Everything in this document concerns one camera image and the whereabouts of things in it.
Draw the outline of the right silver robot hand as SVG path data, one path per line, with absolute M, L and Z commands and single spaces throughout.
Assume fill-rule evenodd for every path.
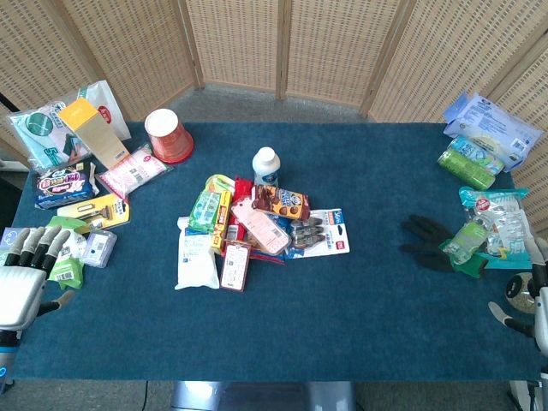
M 488 307 L 497 321 L 533 338 L 543 355 L 547 355 L 547 242 L 535 236 L 526 239 L 525 245 L 532 262 L 534 324 L 528 325 L 507 315 L 496 302 L 490 301 Z

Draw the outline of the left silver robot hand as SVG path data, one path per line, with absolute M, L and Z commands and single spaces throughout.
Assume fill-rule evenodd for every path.
M 12 242 L 1 266 L 1 330 L 22 331 L 37 317 L 69 304 L 74 291 L 42 301 L 45 285 L 70 232 L 59 225 L 24 228 Z

